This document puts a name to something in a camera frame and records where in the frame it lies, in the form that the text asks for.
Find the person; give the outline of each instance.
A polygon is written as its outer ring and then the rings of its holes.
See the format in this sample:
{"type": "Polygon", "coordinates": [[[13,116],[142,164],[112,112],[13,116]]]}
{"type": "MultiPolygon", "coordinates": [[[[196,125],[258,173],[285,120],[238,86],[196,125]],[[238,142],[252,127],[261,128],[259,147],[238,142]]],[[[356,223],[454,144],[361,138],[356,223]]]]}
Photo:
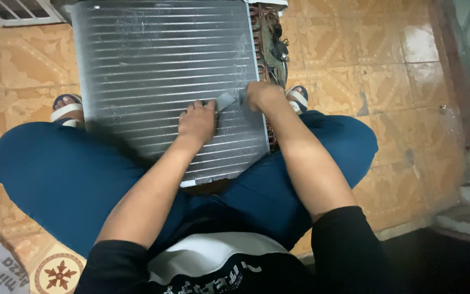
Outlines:
{"type": "Polygon", "coordinates": [[[188,106],[175,141],[145,170],[62,125],[84,119],[81,107],[69,107],[79,99],[62,95],[54,113],[69,108],[54,124],[31,122],[1,137],[0,182],[19,208],[87,258],[76,294],[396,291],[351,190],[378,150],[375,134],[355,118],[307,111],[305,88],[293,91],[248,84],[247,103],[264,113],[281,150],[220,195],[179,189],[215,133],[215,100],[188,106]],[[289,253],[311,227],[315,275],[289,253]]]}

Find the hand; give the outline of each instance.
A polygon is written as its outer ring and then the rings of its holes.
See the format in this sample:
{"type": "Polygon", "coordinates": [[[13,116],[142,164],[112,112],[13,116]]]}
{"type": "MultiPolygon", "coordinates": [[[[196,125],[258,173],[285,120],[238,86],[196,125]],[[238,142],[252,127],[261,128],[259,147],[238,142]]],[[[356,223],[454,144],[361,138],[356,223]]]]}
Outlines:
{"type": "Polygon", "coordinates": [[[179,116],[179,135],[189,147],[199,151],[215,134],[215,100],[204,105],[197,100],[179,116]]]}
{"type": "Polygon", "coordinates": [[[281,86],[260,81],[250,82],[246,87],[246,101],[253,111],[262,111],[266,103],[272,103],[278,99],[286,101],[284,89],[281,86]]]}

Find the tiled floor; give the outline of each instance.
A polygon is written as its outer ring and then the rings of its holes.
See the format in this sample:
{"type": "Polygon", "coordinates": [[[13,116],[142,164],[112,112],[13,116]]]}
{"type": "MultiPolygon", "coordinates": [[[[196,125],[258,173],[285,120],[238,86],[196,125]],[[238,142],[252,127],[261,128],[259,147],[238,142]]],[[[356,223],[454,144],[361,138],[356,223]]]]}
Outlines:
{"type": "MultiPolygon", "coordinates": [[[[307,87],[310,109],[355,116],[378,137],[371,170],[354,189],[373,229],[457,201],[463,137],[427,0],[293,0],[290,5],[282,17],[291,43],[289,85],[307,87]]],[[[79,92],[69,25],[0,29],[0,136],[17,124],[47,121],[52,100],[63,92],[79,92]]],[[[310,250],[309,234],[295,254],[310,250]]],[[[29,270],[33,293],[66,292],[61,282],[48,287],[45,271],[61,261],[77,272],[63,284],[68,291],[75,287],[84,259],[16,208],[0,185],[3,239],[29,270]]]]}

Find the black shirt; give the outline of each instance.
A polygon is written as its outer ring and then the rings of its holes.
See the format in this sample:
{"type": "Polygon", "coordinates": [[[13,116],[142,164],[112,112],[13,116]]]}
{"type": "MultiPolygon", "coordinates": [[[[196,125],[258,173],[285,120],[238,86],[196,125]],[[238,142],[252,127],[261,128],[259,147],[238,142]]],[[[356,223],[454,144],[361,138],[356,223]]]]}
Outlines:
{"type": "Polygon", "coordinates": [[[101,241],[75,294],[395,292],[380,242],[359,207],[314,225],[313,275],[277,242],[256,233],[193,234],[150,259],[139,244],[101,241]]]}

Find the leg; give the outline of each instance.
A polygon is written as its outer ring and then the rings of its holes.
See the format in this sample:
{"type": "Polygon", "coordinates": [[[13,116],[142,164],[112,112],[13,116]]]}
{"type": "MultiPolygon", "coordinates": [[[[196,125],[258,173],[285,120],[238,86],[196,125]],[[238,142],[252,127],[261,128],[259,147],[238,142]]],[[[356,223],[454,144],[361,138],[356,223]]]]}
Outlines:
{"type": "MultiPolygon", "coordinates": [[[[355,187],[366,175],[378,150],[373,131],[355,118],[325,116],[314,110],[300,118],[335,159],[349,186],[355,187]]],[[[242,212],[245,221],[253,224],[257,232],[273,238],[287,250],[312,225],[291,185],[281,152],[255,163],[220,197],[242,212]]]]}
{"type": "MultiPolygon", "coordinates": [[[[0,183],[10,199],[83,257],[112,208],[145,172],[72,127],[32,122],[0,139],[0,183]]],[[[180,191],[155,245],[169,238],[187,208],[188,197],[180,191]]]]}

